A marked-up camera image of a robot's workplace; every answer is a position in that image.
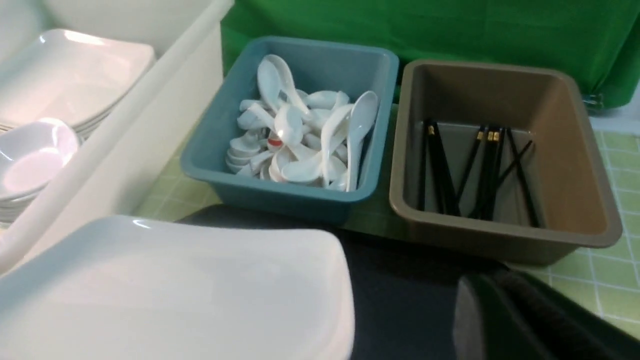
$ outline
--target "brown plastic bin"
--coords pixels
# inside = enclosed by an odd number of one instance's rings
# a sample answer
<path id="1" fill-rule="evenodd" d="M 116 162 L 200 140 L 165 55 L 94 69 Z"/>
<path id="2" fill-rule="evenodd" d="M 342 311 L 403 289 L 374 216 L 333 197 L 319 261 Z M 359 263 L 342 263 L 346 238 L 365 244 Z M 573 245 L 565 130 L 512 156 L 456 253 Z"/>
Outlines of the brown plastic bin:
<path id="1" fill-rule="evenodd" d="M 424 157 L 422 127 L 438 121 L 456 189 L 482 124 L 512 127 L 518 149 L 534 140 L 523 167 L 542 226 L 528 226 L 516 172 L 501 186 L 494 221 L 435 212 L 431 174 L 426 211 L 417 197 Z M 482 147 L 460 207 L 475 201 Z M 505 144 L 502 169 L 512 161 Z M 418 60 L 404 68 L 397 116 L 390 203 L 412 240 L 488 258 L 551 264 L 577 247 L 609 247 L 622 234 L 609 181 L 574 80 L 547 69 Z"/>

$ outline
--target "white ceramic spoon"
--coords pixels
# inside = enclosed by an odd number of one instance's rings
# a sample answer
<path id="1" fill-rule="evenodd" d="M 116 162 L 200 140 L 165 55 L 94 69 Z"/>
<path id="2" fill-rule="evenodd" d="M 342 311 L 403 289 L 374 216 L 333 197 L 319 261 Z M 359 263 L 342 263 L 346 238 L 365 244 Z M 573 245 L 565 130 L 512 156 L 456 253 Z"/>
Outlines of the white ceramic spoon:
<path id="1" fill-rule="evenodd" d="M 373 127 L 378 114 L 378 96 L 373 91 L 362 94 L 351 110 L 349 121 L 349 136 L 347 136 L 347 191 L 356 190 L 360 173 L 360 156 L 362 142 Z"/>
<path id="2" fill-rule="evenodd" d="M 302 124 L 302 111 L 283 105 L 276 115 L 274 127 L 281 141 L 290 148 L 298 160 L 305 160 L 316 154 L 301 144 L 302 137 L 310 128 Z"/>
<path id="3" fill-rule="evenodd" d="M 305 134 L 302 139 L 305 141 L 309 149 L 320 151 L 322 149 L 322 145 L 320 144 L 320 138 L 312 133 Z M 338 159 L 342 160 L 342 162 L 347 162 L 347 147 L 342 143 L 335 148 L 335 155 Z"/>
<path id="4" fill-rule="evenodd" d="M 247 165 L 243 166 L 240 169 L 240 171 L 236 172 L 236 175 L 253 177 L 255 175 L 255 173 L 254 173 L 253 169 L 251 169 L 251 165 L 247 164 Z"/>
<path id="5" fill-rule="evenodd" d="M 246 113 L 255 116 L 255 118 L 262 123 L 262 127 L 268 127 L 271 131 L 275 132 L 275 119 L 265 109 L 261 108 L 260 105 L 252 104 L 249 106 Z"/>
<path id="6" fill-rule="evenodd" d="M 302 114 L 297 108 L 284 104 L 275 117 L 274 128 L 278 137 L 288 146 L 298 145 L 302 141 Z"/>
<path id="7" fill-rule="evenodd" d="M 314 114 L 314 118 L 307 122 L 312 129 L 321 131 L 324 123 L 331 116 L 331 110 L 327 109 L 311 109 L 311 112 Z"/>
<path id="8" fill-rule="evenodd" d="M 336 130 L 342 124 L 342 121 L 347 118 L 347 115 L 351 113 L 351 110 L 353 108 L 354 105 L 351 104 L 343 105 L 340 108 L 337 108 L 333 111 L 331 117 L 326 121 L 322 128 L 322 133 L 320 134 L 320 153 L 322 155 L 322 175 L 324 187 L 329 186 L 329 181 L 332 180 L 329 177 L 329 157 L 333 154 L 338 145 L 342 143 L 342 140 L 340 140 L 337 145 L 331 147 L 330 145 L 333 145 L 331 144 L 332 138 L 335 139 L 334 133 L 336 133 Z"/>
<path id="9" fill-rule="evenodd" d="M 335 96 L 335 104 L 331 108 L 331 110 L 336 110 L 337 108 L 349 104 L 349 95 L 344 92 L 338 91 L 338 94 Z"/>
<path id="10" fill-rule="evenodd" d="M 282 147 L 273 155 L 269 166 L 269 176 L 271 180 L 277 183 L 286 183 L 286 178 L 282 175 L 282 169 L 285 168 L 293 160 L 291 151 Z"/>
<path id="11" fill-rule="evenodd" d="M 236 165 L 233 164 L 229 161 L 228 158 L 225 158 L 225 163 L 227 163 L 227 167 L 229 168 L 229 170 L 231 170 L 231 172 L 233 172 L 234 174 L 237 174 L 240 170 L 242 170 L 242 168 L 244 167 L 249 167 L 249 164 L 246 165 Z"/>
<path id="12" fill-rule="evenodd" d="M 335 105 L 338 92 L 331 90 L 316 91 L 304 98 L 305 104 L 312 109 L 331 110 Z"/>
<path id="13" fill-rule="evenodd" d="M 238 165 L 243 167 L 249 164 L 249 161 L 251 161 L 252 157 L 254 156 L 236 156 L 233 154 L 231 149 L 227 150 L 227 160 L 229 161 L 229 163 L 233 165 Z"/>
<path id="14" fill-rule="evenodd" d="M 300 98 L 300 95 L 298 95 L 298 91 L 296 91 L 296 84 L 293 81 L 293 75 L 291 74 L 291 69 L 287 65 L 287 62 L 284 61 L 283 58 L 274 54 L 265 56 L 264 60 L 270 61 L 276 69 L 276 73 L 280 78 L 280 89 L 287 96 L 287 100 L 289 101 L 289 103 L 300 109 L 307 120 L 312 119 L 313 115 L 309 111 L 307 105 L 305 105 L 305 103 Z"/>
<path id="15" fill-rule="evenodd" d="M 340 177 L 338 177 L 338 180 L 332 182 L 331 184 L 329 184 L 329 187 L 327 189 L 330 190 L 337 190 L 339 192 L 343 192 L 347 190 L 347 177 L 349 176 L 349 172 L 345 171 L 342 173 L 342 175 L 340 175 Z"/>
<path id="16" fill-rule="evenodd" d="M 269 132 L 269 137 L 267 138 L 267 149 L 271 152 L 277 152 L 282 147 L 282 140 L 274 133 L 273 131 Z"/>
<path id="17" fill-rule="evenodd" d="M 229 147 L 231 148 L 231 153 L 237 157 L 253 156 L 260 152 L 258 137 L 251 131 L 247 131 L 239 138 L 231 139 Z"/>
<path id="18" fill-rule="evenodd" d="M 310 184 L 321 177 L 321 163 L 322 156 L 318 152 L 315 156 L 307 160 L 290 162 L 282 168 L 280 173 L 282 177 L 290 183 Z M 330 181 L 336 180 L 345 171 L 347 171 L 347 166 L 340 159 L 331 156 L 328 173 Z"/>
<path id="19" fill-rule="evenodd" d="M 269 61 L 266 56 L 258 65 L 258 91 L 262 97 L 262 101 L 267 104 L 273 111 L 279 109 L 278 98 L 283 90 L 282 81 L 273 62 Z"/>
<path id="20" fill-rule="evenodd" d="M 260 180 L 271 180 L 271 176 L 269 175 L 269 166 L 270 162 L 266 162 L 262 164 L 262 168 L 260 169 Z"/>
<path id="21" fill-rule="evenodd" d="M 251 171 L 253 174 L 258 174 L 263 164 L 271 159 L 273 153 L 271 151 L 263 151 L 260 154 L 254 156 L 249 161 L 249 166 L 251 167 Z"/>
<path id="22" fill-rule="evenodd" d="M 256 130 L 266 126 L 265 123 L 260 121 L 260 119 L 258 119 L 258 117 L 249 110 L 240 114 L 236 121 L 238 123 L 238 127 L 242 130 Z"/>
<path id="23" fill-rule="evenodd" d="M 332 117 L 327 121 L 323 131 L 327 138 L 327 144 L 323 147 L 323 150 L 313 157 L 307 160 L 293 161 L 282 169 L 282 176 L 286 180 L 292 183 L 311 183 L 322 175 L 327 180 L 323 179 L 323 185 L 326 183 L 328 186 L 329 181 L 336 180 L 343 171 L 346 171 L 344 163 L 333 154 L 335 149 L 346 139 L 348 133 L 348 126 L 341 126 L 338 131 L 336 127 L 342 123 L 347 114 L 351 111 L 353 105 L 345 105 L 342 108 L 336 110 Z M 323 161 L 323 155 L 326 154 L 326 160 Z"/>
<path id="24" fill-rule="evenodd" d="M 247 99 L 247 100 L 242 100 L 240 102 L 240 111 L 246 111 L 249 108 L 249 106 L 253 104 L 258 104 L 263 109 L 266 109 L 268 107 L 268 105 L 262 100 Z"/>

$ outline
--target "plastic bin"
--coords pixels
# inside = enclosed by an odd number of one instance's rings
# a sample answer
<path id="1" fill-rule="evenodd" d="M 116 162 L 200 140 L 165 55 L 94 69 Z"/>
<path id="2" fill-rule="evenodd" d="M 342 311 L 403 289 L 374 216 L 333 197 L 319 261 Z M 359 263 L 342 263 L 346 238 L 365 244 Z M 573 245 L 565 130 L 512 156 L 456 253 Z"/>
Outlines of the plastic bin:
<path id="1" fill-rule="evenodd" d="M 515 171 L 501 186 L 493 222 L 435 213 L 426 176 L 426 211 L 416 209 L 422 127 L 440 124 L 454 185 L 479 125 L 516 129 L 518 148 L 532 138 L 523 166 L 542 226 L 528 226 Z M 476 195 L 482 148 L 460 202 L 467 215 Z M 511 163 L 505 143 L 502 169 Z M 545 69 L 414 61 L 404 70 L 390 203 L 415 241 L 520 263 L 546 265 L 577 247 L 608 247 L 622 233 L 607 175 L 573 79 Z"/>
<path id="2" fill-rule="evenodd" d="M 352 101 L 368 90 L 378 94 L 380 107 L 373 131 L 365 141 L 358 188 L 336 192 L 298 184 L 274 183 L 231 174 L 225 164 L 229 140 L 241 136 L 239 104 L 258 99 L 256 71 L 267 54 L 282 57 L 296 86 L 308 93 L 342 90 Z M 296 38 L 265 37 L 244 49 L 180 159 L 183 171 L 207 181 L 225 203 L 308 220 L 341 224 L 350 205 L 371 196 L 378 184 L 389 114 L 398 68 L 388 50 Z"/>
<path id="3" fill-rule="evenodd" d="M 220 20 L 232 5 L 233 0 L 0 1 L 0 61 L 50 28 L 150 44 L 159 58 L 2 234 L 0 274 L 89 221 L 130 214 L 147 196 L 222 83 Z"/>

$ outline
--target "white bowl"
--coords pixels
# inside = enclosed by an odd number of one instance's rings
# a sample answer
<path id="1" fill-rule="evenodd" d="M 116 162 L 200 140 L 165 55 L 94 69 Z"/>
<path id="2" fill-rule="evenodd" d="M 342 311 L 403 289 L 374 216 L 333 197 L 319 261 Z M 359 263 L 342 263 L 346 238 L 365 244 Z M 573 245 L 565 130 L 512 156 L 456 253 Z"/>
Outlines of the white bowl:
<path id="1" fill-rule="evenodd" d="M 103 218 L 0 278 L 0 299 L 16 359 L 345 360 L 355 331 L 342 247 L 316 230 Z"/>
<path id="2" fill-rule="evenodd" d="M 71 160 L 80 140 L 57 119 L 0 134 L 0 202 L 39 192 Z"/>
<path id="3" fill-rule="evenodd" d="M 149 45 L 53 29 L 0 64 L 0 122 L 76 127 L 113 106 L 153 64 Z"/>

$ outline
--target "green backdrop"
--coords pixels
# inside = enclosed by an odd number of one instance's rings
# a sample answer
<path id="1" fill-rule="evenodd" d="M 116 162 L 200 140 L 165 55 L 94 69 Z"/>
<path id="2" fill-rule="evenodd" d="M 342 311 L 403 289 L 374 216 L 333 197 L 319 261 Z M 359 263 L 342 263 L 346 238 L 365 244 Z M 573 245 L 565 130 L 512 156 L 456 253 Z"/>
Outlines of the green backdrop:
<path id="1" fill-rule="evenodd" d="M 236 0 L 222 22 L 225 69 L 265 35 L 385 47 L 417 58 L 548 67 L 604 106 L 640 78 L 640 0 Z"/>

